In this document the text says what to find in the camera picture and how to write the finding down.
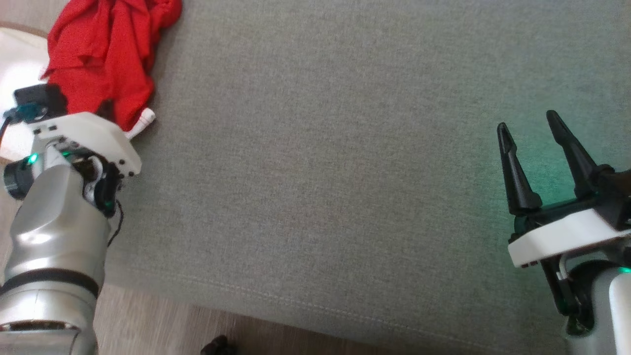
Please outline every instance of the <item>couch seam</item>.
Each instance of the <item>couch seam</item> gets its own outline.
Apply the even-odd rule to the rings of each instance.
[[[141,268],[141,267],[132,267],[133,269],[136,269],[138,271],[141,272],[147,272],[149,274],[153,274],[156,276],[161,276],[164,277],[165,274],[167,275],[167,277],[171,278],[171,279],[183,279],[184,281],[188,282],[188,283],[197,283],[197,284],[201,284],[201,285],[211,285],[220,289],[224,289],[228,292],[233,292],[233,293],[237,293],[246,297],[254,297],[257,299],[260,299],[261,301],[274,301],[278,304],[282,304],[285,306],[290,306],[290,307],[294,307],[294,308],[300,308],[302,310],[306,310],[306,311],[313,311],[315,313],[320,313],[323,315],[334,315],[334,316],[338,316],[338,317],[342,317],[342,318],[346,318],[348,320],[353,320],[356,322],[364,322],[366,323],[367,321],[369,322],[376,322],[376,323],[380,323],[385,325],[387,328],[390,328],[391,330],[395,330],[395,331],[405,331],[407,330],[408,332],[412,332],[412,333],[416,333],[418,335],[425,335],[425,336],[431,336],[431,337],[435,337],[438,338],[437,340],[440,342],[446,342],[447,340],[450,341],[455,341],[455,342],[459,342],[462,344],[466,344],[469,346],[475,346],[475,347],[479,347],[482,349],[487,349],[487,350],[493,350],[493,351],[497,351],[500,353],[504,353],[504,354],[513,354],[513,352],[507,352],[504,349],[498,349],[496,347],[491,347],[491,346],[486,346],[483,344],[479,344],[479,343],[475,343],[475,342],[470,342],[467,340],[462,340],[462,339],[457,339],[457,338],[453,338],[449,335],[443,335],[443,334],[437,334],[437,333],[433,333],[430,332],[428,330],[422,330],[419,328],[413,328],[410,327],[408,325],[403,325],[403,324],[399,324],[399,323],[394,323],[394,322],[390,322],[387,320],[382,320],[379,318],[374,318],[374,317],[369,317],[369,316],[362,316],[362,315],[358,315],[356,313],[352,313],[349,311],[343,311],[343,310],[336,310],[334,308],[329,308],[329,307],[325,307],[325,306],[320,306],[318,304],[312,304],[312,303],[308,303],[308,302],[303,302],[303,301],[298,301],[296,299],[290,299],[290,298],[285,298],[285,297],[281,297],[281,296],[275,296],[273,294],[268,294],[265,292],[261,292],[261,291],[257,291],[257,290],[253,290],[253,289],[248,289],[242,286],[237,286],[237,285],[232,285],[232,284],[226,284],[224,282],[220,282],[220,281],[215,281],[215,280],[208,280],[208,279],[202,279],[200,277],[195,277],[195,276],[190,276],[190,275],[182,275],[182,274],[174,274],[171,272],[161,272],[160,274],[152,271],[152,270],[148,270],[145,268]]]

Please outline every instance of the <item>silver robot arm segment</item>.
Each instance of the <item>silver robot arm segment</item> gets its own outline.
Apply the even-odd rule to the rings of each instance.
[[[573,355],[631,354],[631,270],[614,265],[594,269],[599,274],[588,287],[594,325],[586,331],[568,318],[563,327],[568,351]]]
[[[140,158],[118,126],[87,112],[29,127],[33,153],[3,174],[24,201],[0,289],[0,354],[96,354],[108,218]]]

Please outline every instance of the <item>black cable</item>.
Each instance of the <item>black cable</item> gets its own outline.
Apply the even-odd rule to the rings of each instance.
[[[9,122],[11,120],[9,120],[8,117],[4,118],[4,122],[2,123],[2,126],[0,126],[0,145],[2,145],[2,138],[4,137],[4,132],[6,131],[6,128],[9,126]]]
[[[110,247],[110,244],[112,244],[112,241],[114,241],[114,238],[116,238],[116,236],[118,235],[118,233],[121,231],[121,227],[122,227],[122,218],[123,218],[123,214],[122,214],[122,206],[121,206],[121,202],[119,200],[116,200],[116,205],[119,207],[119,211],[121,211],[121,216],[119,218],[119,225],[116,228],[116,231],[114,231],[114,234],[112,234],[112,237],[110,237],[110,240],[107,242],[107,247]]]

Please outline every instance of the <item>black band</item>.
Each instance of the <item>black band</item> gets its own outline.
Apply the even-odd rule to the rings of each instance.
[[[4,187],[16,200],[24,200],[33,186],[33,166],[28,163],[28,159],[29,157],[25,157],[4,168]]]
[[[14,276],[0,287],[0,296],[14,288],[38,281],[56,281],[77,285],[92,293],[94,298],[98,298],[99,286],[93,278],[80,272],[63,268],[40,268]]]

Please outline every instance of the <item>green led light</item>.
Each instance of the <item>green led light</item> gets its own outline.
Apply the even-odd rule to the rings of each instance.
[[[31,154],[30,157],[28,157],[28,163],[29,164],[33,164],[37,161],[37,153],[33,153]]]

